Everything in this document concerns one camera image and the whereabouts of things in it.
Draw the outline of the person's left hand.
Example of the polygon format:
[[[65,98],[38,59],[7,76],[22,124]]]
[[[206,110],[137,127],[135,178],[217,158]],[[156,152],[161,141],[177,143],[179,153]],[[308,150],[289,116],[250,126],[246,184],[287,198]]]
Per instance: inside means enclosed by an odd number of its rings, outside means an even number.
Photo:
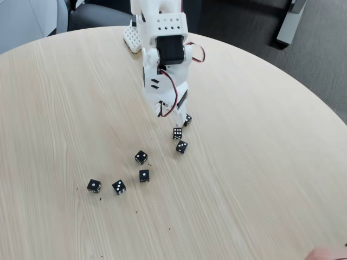
[[[343,260],[347,258],[346,247],[343,248],[313,248],[304,260]]]

